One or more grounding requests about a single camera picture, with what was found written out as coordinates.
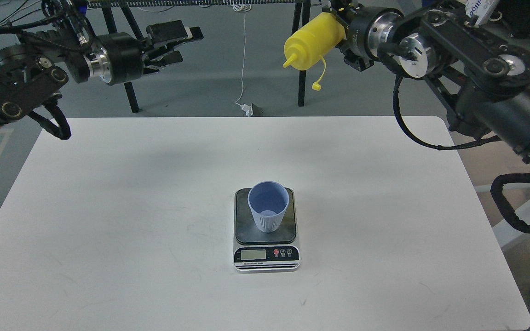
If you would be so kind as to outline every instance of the white table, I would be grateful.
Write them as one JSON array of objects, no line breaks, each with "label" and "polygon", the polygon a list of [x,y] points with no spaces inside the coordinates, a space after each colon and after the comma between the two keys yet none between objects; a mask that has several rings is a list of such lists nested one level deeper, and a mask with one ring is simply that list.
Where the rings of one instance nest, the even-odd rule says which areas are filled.
[{"label": "white table", "polygon": [[[408,117],[451,143],[436,117]],[[391,117],[71,119],[0,210],[0,330],[523,330],[454,151]],[[233,197],[296,196],[295,272],[240,274]]]}]

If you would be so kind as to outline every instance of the gray floor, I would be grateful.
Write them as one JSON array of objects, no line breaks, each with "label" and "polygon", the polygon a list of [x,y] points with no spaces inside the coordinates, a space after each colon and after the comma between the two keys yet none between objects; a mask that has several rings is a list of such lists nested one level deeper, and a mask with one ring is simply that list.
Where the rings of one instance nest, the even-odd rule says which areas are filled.
[{"label": "gray floor", "polygon": [[[366,6],[395,6],[404,13],[420,6],[420,0],[370,0],[362,3]],[[0,19],[19,4],[20,0],[12,0],[10,4],[0,7]],[[244,14],[235,13],[227,6],[176,7],[163,13],[133,9],[133,12],[141,27],[181,19],[185,25],[200,26],[205,39],[179,49],[184,57],[183,63],[134,82],[143,109],[141,113],[130,112],[122,86],[106,86],[101,80],[93,79],[85,84],[69,83],[63,87],[61,92],[64,97],[59,105],[67,117],[243,115],[234,101],[241,92]],[[317,15],[320,7],[313,7],[312,12],[313,16]],[[340,53],[335,50],[326,56],[328,69],[322,80],[322,90],[307,90],[306,107],[297,107],[297,72],[282,68],[282,46],[290,32],[292,14],[292,4],[253,6],[246,13],[244,94],[240,103],[255,103],[262,107],[266,116],[391,115],[393,75],[380,64],[358,73],[344,65]],[[27,23],[39,15],[35,13],[23,21]],[[90,10],[88,17],[98,34],[106,32],[100,10]],[[116,21],[119,31],[130,32],[122,16],[116,15]],[[503,36],[507,33],[496,26],[492,26],[492,29]],[[13,43],[13,36],[0,36],[0,48]],[[515,40],[515,43],[530,49],[530,40]],[[307,85],[315,81],[321,71],[320,64],[309,71]],[[402,111],[406,115],[436,115],[444,119],[444,108],[423,82],[405,81],[400,99]],[[0,140],[0,206],[36,141],[40,128],[35,122],[24,119],[6,126],[6,131],[9,139],[5,144],[4,139]],[[418,132],[418,136],[422,137],[422,132]],[[457,143],[469,141],[458,134],[452,136]],[[490,184],[502,173],[528,172],[530,169],[503,143],[461,151],[460,155],[476,186]],[[530,197],[530,192],[517,190],[508,195],[518,206]],[[479,197],[492,225],[499,222],[501,216],[490,195],[479,194]],[[505,256],[530,310],[530,238],[505,252]]]}]

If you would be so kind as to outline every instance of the scale display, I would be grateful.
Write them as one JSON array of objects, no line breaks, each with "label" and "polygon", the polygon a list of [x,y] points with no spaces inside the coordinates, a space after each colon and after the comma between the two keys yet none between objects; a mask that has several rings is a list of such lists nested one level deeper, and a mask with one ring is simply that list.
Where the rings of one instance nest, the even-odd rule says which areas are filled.
[{"label": "scale display", "polygon": [[282,224],[271,233],[260,231],[255,225],[247,202],[249,190],[239,190],[234,199],[234,267],[241,272],[296,270],[300,252],[292,190],[287,188],[290,205]]}]

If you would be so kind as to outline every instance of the white cable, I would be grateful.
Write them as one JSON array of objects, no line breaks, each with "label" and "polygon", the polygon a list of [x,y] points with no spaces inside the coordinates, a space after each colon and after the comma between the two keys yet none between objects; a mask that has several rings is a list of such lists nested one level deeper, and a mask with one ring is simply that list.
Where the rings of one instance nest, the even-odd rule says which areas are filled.
[{"label": "white cable", "polygon": [[169,9],[173,8],[173,7],[175,7],[175,6],[171,6],[171,7],[167,8],[167,9],[163,9],[163,10],[160,10],[160,11],[149,11],[149,10],[147,10],[147,9],[143,9],[143,8],[140,8],[140,7],[136,7],[136,8],[142,10],[143,12],[166,12],[166,11],[168,11]]},{"label": "white cable", "polygon": [[248,12],[251,10],[251,5],[229,5],[236,12]]},{"label": "white cable", "polygon": [[242,70],[240,72],[240,84],[242,84],[242,90],[240,91],[240,96],[234,101],[234,103],[242,108],[242,105],[238,103],[238,100],[242,98],[242,93],[244,93],[244,63],[245,56],[247,54],[247,11],[244,11],[244,19],[242,20],[242,29],[244,30],[244,47],[242,49]]}]

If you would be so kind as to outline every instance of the yellow squeeze bottle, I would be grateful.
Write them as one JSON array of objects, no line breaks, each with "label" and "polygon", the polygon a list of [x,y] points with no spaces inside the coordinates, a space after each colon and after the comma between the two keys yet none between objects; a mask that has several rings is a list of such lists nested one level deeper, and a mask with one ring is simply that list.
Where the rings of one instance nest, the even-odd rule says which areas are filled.
[{"label": "yellow squeeze bottle", "polygon": [[[345,39],[345,28],[331,13],[320,13],[286,40],[283,47],[286,62],[283,67],[291,65],[298,70],[307,70],[319,60],[324,63],[323,56],[343,39]],[[316,91],[320,90],[319,82],[320,80],[312,85]]]}]

